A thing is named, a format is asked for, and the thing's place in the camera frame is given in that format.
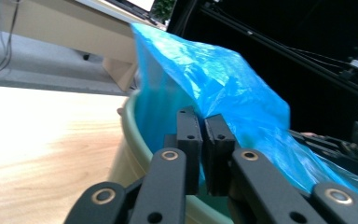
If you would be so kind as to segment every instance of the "wire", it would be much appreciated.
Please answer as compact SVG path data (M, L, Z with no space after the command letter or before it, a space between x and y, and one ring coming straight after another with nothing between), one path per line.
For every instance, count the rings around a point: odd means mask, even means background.
M1 5L2 5L2 0L0 0L0 40L1 40L1 44L2 44L2 46L4 48L4 53L5 53L7 51L7 45L5 43L5 40L4 40L4 37L3 37L3 32L2 32L4 30L4 23L3 23L4 16L2 14Z
M185 19L185 24L183 26L183 29L182 29L182 32L181 32L181 36L184 36L185 35L185 31L186 31L186 27L187 27L187 24L188 24L188 20L190 19L190 16L194 10L194 8L196 7L198 1L193 1L192 2L193 4L191 5L190 7L190 10L188 11L187 13L187 16L186 16L186 19Z
M16 7L14 9L13 19L11 21L10 32L8 35L7 44L4 45L5 57L0 62L0 71L4 70L10 64L10 61L11 61L11 56L12 56L11 37L13 36L13 29L16 24L17 13L19 11L19 4L21 2L22 2L21 0L16 0Z
M226 17L229 17L230 19L234 20L236 23L239 23L243 26L247 26L249 27L248 25L245 25L243 22L237 20L236 18L234 18L233 16L229 15L228 13L226 13L222 8L216 6L215 9L217 9L218 12L224 14ZM306 50L303 50L303 49L295 49L295 48L291 48L291 47L288 47L288 46L285 46L284 44L280 43L280 42L276 42L277 44L281 45L282 47L286 48L286 49L291 49L291 50L295 50L297 54L300 54L310 60L313 60L317 63L323 63L323 64L326 64L326 65L329 65L329 66L333 66L333 67L337 67L337 68L341 68L341 69L344 69L343 67L339 66L339 65L336 65L336 64L332 64L332 63L327 63L327 62L323 62L321 60L318 60L316 58L313 58L313 57L310 57L309 55L305 54L305 53L308 53L308 54L312 54L312 55L316 55L316 56L319 56L319 57L322 57L322 58L325 58L325 59L328 59L328 60L331 60L331 61L334 61L334 62L337 62L337 63L345 63L345 64L350 64L350 63L346 63L346 62L343 62L341 60L338 60L338 59L333 59L333 58L330 58L330 57L327 57L327 56L324 56L322 54L318 54L318 53L314 53L314 52L310 52L310 51L306 51Z
M319 56L319 57L322 57L322 58L325 58L325 59L328 59L328 60L331 60L331 61L334 61L334 62L350 64L350 63L347 63L347 62L343 62L343 61L341 61L341 60L329 58L329 57L327 57L327 56L323 56L323 55L321 55L321 54L317 54L317 53L314 53L314 52L306 51L306 50L303 50L303 49L295 49L295 48L287 47L287 46L285 46L285 45L283 45L283 46L284 46L285 48L287 48L287 49L293 49L293 50L296 50L296 51L300 51L300 52L304 52L304 53L308 53L308 54L313 54L313 55L316 55L316 56Z
M329 65L329 66L333 66L333 67L336 67L336 68L340 68L340 69L342 69L342 70L345 70L345 68L343 68L343 67L341 67L341 66L338 66L338 65L335 65L335 64L332 64L332 63L326 63L326 62L320 61L320 60L318 60L318 59L315 59L315 58L310 57L310 56L307 55L307 54L304 54L304 53L301 53L301 52L297 52L297 54L302 55L302 56L304 56L304 57L306 57L306 58L308 58L308 59L310 59L310 60L313 60L313 61L315 61L315 62L317 62L317 63L322 63L322 64L326 64L326 65Z

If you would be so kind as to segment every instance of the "wooden surface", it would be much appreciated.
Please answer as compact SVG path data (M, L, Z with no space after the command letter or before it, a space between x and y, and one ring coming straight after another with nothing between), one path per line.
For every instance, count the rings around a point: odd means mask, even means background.
M0 223L63 223L107 179L125 100L0 87Z

